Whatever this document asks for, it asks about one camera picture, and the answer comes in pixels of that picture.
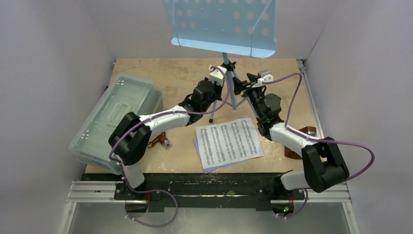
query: blue music stand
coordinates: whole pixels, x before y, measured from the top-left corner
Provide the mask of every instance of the blue music stand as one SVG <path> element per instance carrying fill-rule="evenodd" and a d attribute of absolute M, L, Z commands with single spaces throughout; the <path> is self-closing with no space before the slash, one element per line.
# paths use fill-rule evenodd
<path fill-rule="evenodd" d="M 224 65 L 230 64 L 228 53 L 258 58 L 275 53 L 275 0 L 162 1 L 173 31 L 173 45 L 222 52 Z M 227 77 L 231 97 L 227 104 L 236 110 L 245 98 L 236 101 L 236 70 L 228 71 Z"/>

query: plastic container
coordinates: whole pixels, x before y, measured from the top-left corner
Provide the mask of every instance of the plastic container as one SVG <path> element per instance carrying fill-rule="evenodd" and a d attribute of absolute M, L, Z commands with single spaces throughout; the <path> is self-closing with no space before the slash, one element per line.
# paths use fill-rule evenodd
<path fill-rule="evenodd" d="M 162 109 L 162 93 L 153 80 L 118 73 L 70 143 L 69 151 L 81 162 L 120 175 L 120 167 L 109 160 L 110 135 L 126 113 L 149 115 Z"/>

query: gray wall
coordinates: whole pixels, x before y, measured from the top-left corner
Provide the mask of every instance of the gray wall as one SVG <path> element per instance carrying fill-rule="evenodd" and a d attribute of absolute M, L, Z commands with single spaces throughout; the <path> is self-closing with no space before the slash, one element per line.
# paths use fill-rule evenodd
<path fill-rule="evenodd" d="M 411 233 L 413 1 L 340 0 L 308 60 L 324 130 L 376 161 L 349 182 L 361 233 Z M 343 147 L 351 172 L 369 158 Z"/>
<path fill-rule="evenodd" d="M 111 57 L 82 0 L 3 0 L 0 32 L 0 233 L 56 233 Z"/>
<path fill-rule="evenodd" d="M 112 56 L 219 57 L 171 44 L 163 0 L 85 0 Z M 274 57 L 306 59 L 338 0 L 278 0 Z"/>

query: wooden surface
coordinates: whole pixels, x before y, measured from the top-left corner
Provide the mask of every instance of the wooden surface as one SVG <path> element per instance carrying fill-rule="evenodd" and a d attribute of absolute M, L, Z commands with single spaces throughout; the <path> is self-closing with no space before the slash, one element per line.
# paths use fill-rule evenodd
<path fill-rule="evenodd" d="M 257 74 L 260 70 L 270 70 L 274 79 L 290 73 L 299 72 L 297 62 L 292 58 L 237 58 L 236 70 L 241 80 L 247 80 L 246 73 Z M 163 93 L 164 109 L 172 108 L 191 94 L 197 83 L 208 76 L 209 65 L 222 64 L 222 58 L 122 58 L 117 59 L 112 78 L 118 72 L 127 72 L 156 81 Z M 297 86 L 298 77 L 267 86 L 266 94 L 274 93 L 281 97 L 282 112 L 285 119 L 288 105 Z M 247 102 L 236 111 L 228 105 L 216 112 L 214 123 L 223 123 L 234 119 L 250 117 L 254 122 L 254 114 Z M 166 132 L 172 145 L 164 149 L 160 144 L 148 148 L 141 159 L 144 173 L 203 173 L 201 161 L 194 146 L 195 127 L 209 125 L 209 115 L 188 127 L 175 128 Z M 296 129 L 315 126 L 310 102 L 303 83 L 294 102 L 290 125 Z M 254 158 L 215 170 L 216 173 L 253 173 L 253 172 L 285 172 L 291 169 L 302 169 L 302 161 L 284 157 L 284 147 L 260 136 L 265 156 Z M 92 167 L 86 167 L 86 173 L 106 173 Z"/>

